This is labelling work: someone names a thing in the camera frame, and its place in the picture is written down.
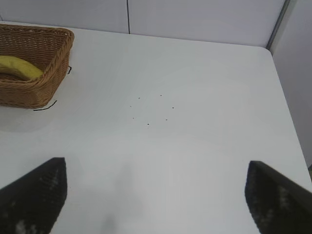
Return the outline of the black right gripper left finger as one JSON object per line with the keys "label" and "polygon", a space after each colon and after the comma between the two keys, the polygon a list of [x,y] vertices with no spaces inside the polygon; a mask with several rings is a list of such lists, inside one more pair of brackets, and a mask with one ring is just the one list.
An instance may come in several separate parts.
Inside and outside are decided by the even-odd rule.
{"label": "black right gripper left finger", "polygon": [[0,190],[2,234],[49,234],[67,198],[63,157],[54,157]]}

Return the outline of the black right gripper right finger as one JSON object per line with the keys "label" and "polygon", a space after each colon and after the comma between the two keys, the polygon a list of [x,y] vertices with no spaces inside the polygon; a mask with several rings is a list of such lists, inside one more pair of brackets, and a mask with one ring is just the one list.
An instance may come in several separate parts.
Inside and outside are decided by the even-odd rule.
{"label": "black right gripper right finger", "polygon": [[245,200],[262,234],[312,232],[311,192],[262,161],[249,163]]}

